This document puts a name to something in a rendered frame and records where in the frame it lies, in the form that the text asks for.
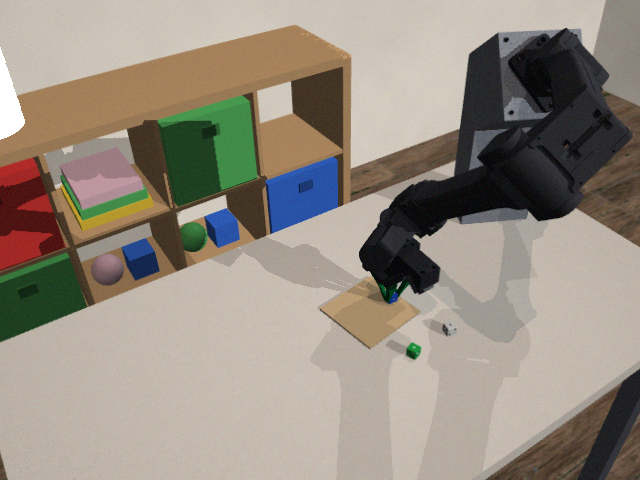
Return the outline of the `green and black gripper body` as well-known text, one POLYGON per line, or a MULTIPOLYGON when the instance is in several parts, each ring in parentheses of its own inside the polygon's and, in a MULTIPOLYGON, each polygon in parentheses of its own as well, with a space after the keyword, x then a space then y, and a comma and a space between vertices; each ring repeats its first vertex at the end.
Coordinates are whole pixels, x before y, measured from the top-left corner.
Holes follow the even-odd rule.
MULTIPOLYGON (((402 246, 401 249, 406 248, 409 244, 410 244, 410 242, 408 242, 406 245, 402 246)), ((375 276, 375 280, 380 285, 384 285, 387 288, 406 280, 406 277, 405 277, 403 272, 398 274, 398 275, 396 275, 396 276, 389 277, 384 271, 383 272, 375 272, 375 271, 372 271, 372 270, 368 269, 367 267, 365 267, 363 265, 363 263, 362 263, 362 268, 364 270, 369 271, 370 273, 372 273, 375 276)))

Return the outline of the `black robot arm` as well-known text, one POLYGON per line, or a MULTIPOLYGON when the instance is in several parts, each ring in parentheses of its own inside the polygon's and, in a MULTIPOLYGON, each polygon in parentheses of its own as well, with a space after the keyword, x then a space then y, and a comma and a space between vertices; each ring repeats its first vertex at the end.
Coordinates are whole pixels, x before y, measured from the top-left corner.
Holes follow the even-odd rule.
POLYGON ((552 38, 541 34, 509 59, 541 111, 550 113, 528 135, 519 126, 496 135, 477 156, 482 166, 411 184, 396 196, 359 251, 365 267, 389 277, 403 272, 414 294, 422 294, 439 282, 440 267, 414 235, 431 236, 447 219, 499 208, 558 219, 581 203, 579 189, 633 135, 601 96, 609 73, 579 41, 564 28, 552 38))

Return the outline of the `tan flat mat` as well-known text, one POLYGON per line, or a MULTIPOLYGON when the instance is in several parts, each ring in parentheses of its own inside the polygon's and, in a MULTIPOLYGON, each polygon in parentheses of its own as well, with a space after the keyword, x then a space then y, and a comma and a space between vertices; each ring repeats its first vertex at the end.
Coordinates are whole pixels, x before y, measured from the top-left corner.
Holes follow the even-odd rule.
POLYGON ((320 310, 369 349, 421 313, 400 296, 387 303, 371 276, 320 310))

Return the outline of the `green die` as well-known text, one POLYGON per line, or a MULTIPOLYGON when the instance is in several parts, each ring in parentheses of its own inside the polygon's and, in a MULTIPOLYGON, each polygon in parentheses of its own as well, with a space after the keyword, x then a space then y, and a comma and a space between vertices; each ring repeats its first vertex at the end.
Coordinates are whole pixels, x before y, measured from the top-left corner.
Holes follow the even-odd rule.
POLYGON ((411 343, 406 350, 406 356, 416 360, 416 358, 420 355, 421 353, 421 346, 415 344, 415 343, 411 343))

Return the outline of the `grey die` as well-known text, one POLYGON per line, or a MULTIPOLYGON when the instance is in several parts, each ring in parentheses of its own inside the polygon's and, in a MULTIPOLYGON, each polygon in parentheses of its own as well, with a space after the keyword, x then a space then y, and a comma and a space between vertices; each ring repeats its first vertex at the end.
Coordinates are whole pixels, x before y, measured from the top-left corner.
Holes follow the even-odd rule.
POLYGON ((443 332, 446 334, 446 336, 451 336, 456 334, 457 332, 457 326, 453 321, 448 321, 443 323, 443 332))

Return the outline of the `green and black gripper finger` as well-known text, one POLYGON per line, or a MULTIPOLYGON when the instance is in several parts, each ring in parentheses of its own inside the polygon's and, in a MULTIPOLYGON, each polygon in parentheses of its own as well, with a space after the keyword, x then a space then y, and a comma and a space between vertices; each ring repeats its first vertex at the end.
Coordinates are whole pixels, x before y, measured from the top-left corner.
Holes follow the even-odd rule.
POLYGON ((404 280, 402 281, 401 285, 399 286, 399 288, 396 288, 396 292, 398 293, 398 297, 401 295, 401 293, 404 291, 404 289, 409 285, 408 280, 404 280))
MULTIPOLYGON (((372 276, 373 276, 373 278, 375 279, 375 276, 374 276, 372 273, 371 273, 371 275, 372 275, 372 276)), ((375 281, 376 281, 376 280, 375 280, 375 281)), ((387 288, 387 287, 385 287, 384 285, 380 285, 377 281, 376 281, 376 283, 378 284, 378 286, 379 286, 379 288, 380 288, 380 291, 381 291, 381 294, 382 294, 382 296, 383 296, 383 299, 384 299, 387 303, 389 303, 389 301, 391 300, 391 298, 392 298, 392 296, 393 296, 393 294, 394 294, 394 292, 395 292, 395 289, 396 289, 396 287, 397 287, 397 284, 395 284, 395 285, 393 285, 393 286, 391 286, 391 287, 387 288)))

